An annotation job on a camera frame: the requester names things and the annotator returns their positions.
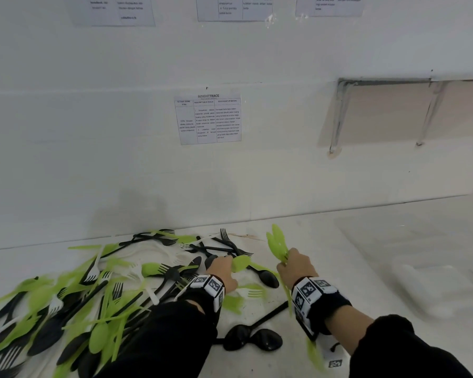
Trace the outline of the black plastic spoon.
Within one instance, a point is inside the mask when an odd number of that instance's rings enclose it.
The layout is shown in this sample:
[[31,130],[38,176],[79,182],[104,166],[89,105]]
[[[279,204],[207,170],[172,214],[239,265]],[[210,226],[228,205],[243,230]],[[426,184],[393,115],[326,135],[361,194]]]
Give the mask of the black plastic spoon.
[[270,329],[260,329],[256,331],[250,338],[250,342],[265,352],[272,352],[283,346],[282,337],[275,331]]
[[260,330],[259,327],[261,325],[282,313],[284,310],[288,309],[288,307],[289,303],[285,301],[251,325],[237,324],[228,331],[224,338],[216,338],[212,344],[221,345],[227,351],[240,350],[247,344],[252,344],[250,338],[256,331]]
[[267,268],[251,263],[246,267],[246,269],[256,274],[256,276],[265,286],[274,289],[279,287],[278,278]]

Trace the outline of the person's left hand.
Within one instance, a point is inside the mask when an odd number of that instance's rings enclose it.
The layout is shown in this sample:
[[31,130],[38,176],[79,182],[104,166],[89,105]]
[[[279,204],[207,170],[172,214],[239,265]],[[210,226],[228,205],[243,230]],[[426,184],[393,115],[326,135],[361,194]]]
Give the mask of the person's left hand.
[[220,279],[225,286],[226,293],[228,294],[236,290],[238,282],[232,277],[231,269],[223,269],[220,267],[220,257],[215,258],[212,261],[211,265],[206,269],[205,274],[214,275]]

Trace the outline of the bunch of green plastic spoons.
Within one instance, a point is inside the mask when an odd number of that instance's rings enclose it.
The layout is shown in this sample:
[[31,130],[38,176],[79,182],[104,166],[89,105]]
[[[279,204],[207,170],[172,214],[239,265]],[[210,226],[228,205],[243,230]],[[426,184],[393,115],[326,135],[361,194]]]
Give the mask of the bunch of green plastic spoons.
[[[277,224],[272,224],[271,232],[266,233],[268,246],[271,253],[283,264],[287,263],[289,257],[289,248],[286,245],[285,237]],[[318,370],[324,370],[324,358],[317,350],[316,337],[310,332],[307,334],[307,354],[310,362]]]

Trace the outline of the wrist marker band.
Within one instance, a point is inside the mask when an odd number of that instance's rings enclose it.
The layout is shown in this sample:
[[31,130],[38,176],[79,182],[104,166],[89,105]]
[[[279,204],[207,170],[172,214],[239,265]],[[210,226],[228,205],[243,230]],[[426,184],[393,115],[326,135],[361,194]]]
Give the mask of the wrist marker band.
[[205,274],[191,280],[174,300],[193,301],[203,309],[205,314],[218,314],[224,298],[224,283],[215,275]]
[[338,309],[352,306],[339,290],[319,277],[298,279],[291,291],[295,318],[310,341],[319,335],[330,336],[325,322]]

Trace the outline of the right wrist marker band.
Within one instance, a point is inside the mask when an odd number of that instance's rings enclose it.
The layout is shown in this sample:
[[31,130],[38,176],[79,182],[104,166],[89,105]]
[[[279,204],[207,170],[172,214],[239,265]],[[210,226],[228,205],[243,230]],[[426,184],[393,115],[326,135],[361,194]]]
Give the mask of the right wrist marker band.
[[339,290],[319,277],[298,279],[291,291],[295,318],[310,341],[319,335],[330,336],[325,322],[338,309],[352,306]]

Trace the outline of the printed paper sheet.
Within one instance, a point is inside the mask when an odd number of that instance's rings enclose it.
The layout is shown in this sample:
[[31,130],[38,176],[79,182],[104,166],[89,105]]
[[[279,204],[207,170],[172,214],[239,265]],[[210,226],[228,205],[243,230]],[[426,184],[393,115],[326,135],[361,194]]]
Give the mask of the printed paper sheet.
[[63,0],[74,25],[154,27],[151,0]]
[[199,22],[263,22],[273,16],[274,0],[196,0]]
[[296,0],[298,18],[359,17],[365,0]]

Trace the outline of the white marker tag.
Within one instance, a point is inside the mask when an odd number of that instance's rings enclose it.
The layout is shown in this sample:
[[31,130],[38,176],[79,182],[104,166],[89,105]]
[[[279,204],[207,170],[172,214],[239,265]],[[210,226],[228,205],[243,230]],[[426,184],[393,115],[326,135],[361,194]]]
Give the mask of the white marker tag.
[[323,365],[326,369],[339,369],[346,365],[347,353],[332,335],[319,334],[316,345],[320,347]]

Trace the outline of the green plastic utensil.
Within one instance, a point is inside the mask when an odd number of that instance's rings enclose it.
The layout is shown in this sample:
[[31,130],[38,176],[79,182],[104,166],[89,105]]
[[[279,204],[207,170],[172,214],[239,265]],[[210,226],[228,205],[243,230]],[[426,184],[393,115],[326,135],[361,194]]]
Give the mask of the green plastic utensil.
[[241,309],[245,303],[245,298],[241,296],[226,295],[222,301],[222,308],[234,314],[241,315]]

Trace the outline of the printed instruction sheet with table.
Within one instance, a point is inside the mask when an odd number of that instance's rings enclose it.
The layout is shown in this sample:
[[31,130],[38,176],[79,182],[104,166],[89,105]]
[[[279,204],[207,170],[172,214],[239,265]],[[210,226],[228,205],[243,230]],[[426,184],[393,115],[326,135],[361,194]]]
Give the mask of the printed instruction sheet with table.
[[174,98],[181,145],[232,143],[242,138],[240,94],[202,92]]

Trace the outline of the left wrist marker band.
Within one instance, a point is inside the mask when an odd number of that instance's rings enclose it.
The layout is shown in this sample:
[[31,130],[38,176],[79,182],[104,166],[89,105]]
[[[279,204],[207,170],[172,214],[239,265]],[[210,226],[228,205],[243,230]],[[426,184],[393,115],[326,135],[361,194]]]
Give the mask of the left wrist marker band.
[[215,275],[205,274],[191,280],[174,300],[193,301],[203,309],[205,314],[218,314],[224,298],[224,283]]

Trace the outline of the green plastic fork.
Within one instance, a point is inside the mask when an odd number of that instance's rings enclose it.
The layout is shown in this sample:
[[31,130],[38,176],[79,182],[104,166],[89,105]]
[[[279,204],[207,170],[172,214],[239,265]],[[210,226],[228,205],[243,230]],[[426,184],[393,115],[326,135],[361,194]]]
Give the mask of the green plastic fork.
[[246,284],[237,287],[236,293],[244,299],[265,299],[267,296],[266,289],[259,284]]

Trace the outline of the person's right forearm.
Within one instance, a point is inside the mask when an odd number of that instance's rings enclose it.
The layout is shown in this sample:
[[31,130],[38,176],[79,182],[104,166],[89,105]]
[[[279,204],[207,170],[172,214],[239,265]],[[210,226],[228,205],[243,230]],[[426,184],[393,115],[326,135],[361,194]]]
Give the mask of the person's right forearm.
[[348,378],[473,378],[451,353],[418,337],[404,317],[372,319],[345,305],[325,324],[351,356]]

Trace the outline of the person's left forearm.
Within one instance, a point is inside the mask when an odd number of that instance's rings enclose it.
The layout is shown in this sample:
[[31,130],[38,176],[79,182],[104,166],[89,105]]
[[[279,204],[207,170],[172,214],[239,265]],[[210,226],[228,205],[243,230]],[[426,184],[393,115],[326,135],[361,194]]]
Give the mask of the person's left forearm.
[[96,378],[198,378],[218,335],[218,320],[206,293],[158,305]]

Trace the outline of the person's right hand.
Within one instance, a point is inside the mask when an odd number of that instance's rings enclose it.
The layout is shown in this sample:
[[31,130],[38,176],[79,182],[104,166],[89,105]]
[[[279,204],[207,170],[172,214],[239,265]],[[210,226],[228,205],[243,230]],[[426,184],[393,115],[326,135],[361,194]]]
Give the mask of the person's right hand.
[[282,282],[292,291],[296,283],[305,277],[319,277],[310,258],[300,253],[296,248],[290,248],[287,261],[291,267],[289,274],[279,274]]

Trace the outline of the white plastic tray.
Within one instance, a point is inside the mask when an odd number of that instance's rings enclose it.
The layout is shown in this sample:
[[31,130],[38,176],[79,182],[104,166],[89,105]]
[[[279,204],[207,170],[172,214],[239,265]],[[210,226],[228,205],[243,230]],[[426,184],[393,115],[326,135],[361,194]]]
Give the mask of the white plastic tray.
[[431,318],[450,319],[473,311],[473,283],[456,267],[393,264],[400,289]]

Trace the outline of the pile of mixed plastic cutlery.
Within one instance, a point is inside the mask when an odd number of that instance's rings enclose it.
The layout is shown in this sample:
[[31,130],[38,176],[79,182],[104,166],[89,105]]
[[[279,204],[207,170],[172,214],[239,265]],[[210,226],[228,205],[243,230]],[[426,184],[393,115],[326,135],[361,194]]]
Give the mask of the pile of mixed plastic cutlery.
[[58,356],[52,378],[70,378],[71,367],[77,365],[78,378],[96,378],[101,369],[116,361],[138,334],[158,305],[177,302],[174,299],[195,277],[205,275],[195,265],[159,264],[151,273],[135,260],[123,260],[122,250],[151,240],[177,243],[183,236],[157,231],[140,233],[124,246],[101,255],[105,247],[75,270],[62,273],[57,280],[47,275],[20,284],[10,295],[28,296],[28,312],[5,337],[0,338],[0,378],[22,376],[27,364],[51,349],[53,362]]

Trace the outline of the single green plastic spoon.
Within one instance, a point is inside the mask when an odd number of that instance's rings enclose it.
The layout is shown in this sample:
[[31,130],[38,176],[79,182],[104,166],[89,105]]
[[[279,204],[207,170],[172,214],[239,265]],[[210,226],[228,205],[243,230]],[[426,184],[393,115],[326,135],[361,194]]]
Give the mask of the single green plastic spoon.
[[240,255],[232,260],[231,271],[232,273],[239,273],[245,270],[251,263],[251,257],[248,255]]

